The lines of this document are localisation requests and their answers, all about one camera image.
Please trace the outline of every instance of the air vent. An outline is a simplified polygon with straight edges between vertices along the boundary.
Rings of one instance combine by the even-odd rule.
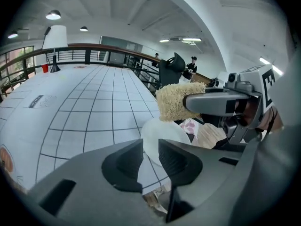
[[[182,40],[181,37],[170,38],[170,41],[181,41],[181,40]]]

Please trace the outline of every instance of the ceiling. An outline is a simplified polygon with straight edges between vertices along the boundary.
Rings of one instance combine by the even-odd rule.
[[[45,18],[53,9],[62,14],[60,24],[81,21],[85,25],[82,21],[119,20],[151,35],[157,41],[176,36],[200,37],[203,42],[197,44],[198,48],[202,52],[213,51],[202,29],[170,0],[27,0],[8,32],[21,28],[28,30],[21,30],[18,38],[6,42],[42,39],[46,27],[54,24]]]
[[[260,64],[260,57],[282,71],[288,64],[287,19],[275,0],[219,0],[232,32],[230,71]]]

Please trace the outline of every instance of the person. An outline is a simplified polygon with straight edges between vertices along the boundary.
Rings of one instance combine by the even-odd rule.
[[[191,57],[191,63],[186,65],[185,70],[180,77],[179,84],[190,83],[192,75],[196,74],[198,67],[196,66],[197,57]]]
[[[155,58],[159,59],[159,54],[158,53],[155,54]],[[157,62],[152,62],[151,65],[154,66],[154,67],[158,67],[158,63]]]
[[[207,87],[208,88],[216,88],[216,87],[218,87],[219,84],[220,83],[218,81],[218,78],[216,77],[216,78],[210,80],[210,82],[208,83]]]

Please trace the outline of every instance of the glass wall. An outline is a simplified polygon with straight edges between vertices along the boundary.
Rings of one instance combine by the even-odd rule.
[[[24,48],[18,48],[12,51],[9,51],[5,54],[0,55],[0,68],[5,65],[6,63],[14,60],[15,58],[18,58],[25,53],[29,53],[33,51],[33,46],[30,47],[24,47]],[[34,67],[34,57],[26,59],[26,67]],[[9,66],[7,69],[1,71],[1,79],[3,80],[1,82],[1,94],[2,93],[9,93],[11,90],[16,89],[19,84],[14,84],[11,87],[5,86],[6,84],[9,84],[11,82],[18,82],[18,80],[22,80],[23,77],[23,62],[19,61],[11,66]],[[35,75],[35,71],[30,73],[28,75],[29,78],[33,77]]]
[[[140,44],[133,43],[133,42],[123,40],[123,39],[113,38],[113,37],[103,36],[102,44],[115,46],[118,48],[126,48],[126,49],[130,49],[130,50],[133,50],[136,52],[142,51],[142,45],[140,45]],[[109,62],[123,64],[125,62],[125,55],[112,52]]]

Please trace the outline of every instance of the black label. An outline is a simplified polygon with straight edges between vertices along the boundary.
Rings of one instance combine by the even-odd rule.
[[[268,95],[268,90],[275,83],[275,76],[273,69],[270,69],[262,75],[263,86],[264,86],[264,96],[265,96],[265,108],[267,108],[271,103],[272,99]]]
[[[29,108],[33,108],[36,104],[37,104],[37,102],[42,98],[43,96],[38,96],[38,97],[36,97],[32,102],[31,102],[31,104],[30,104],[30,106],[29,106]]]

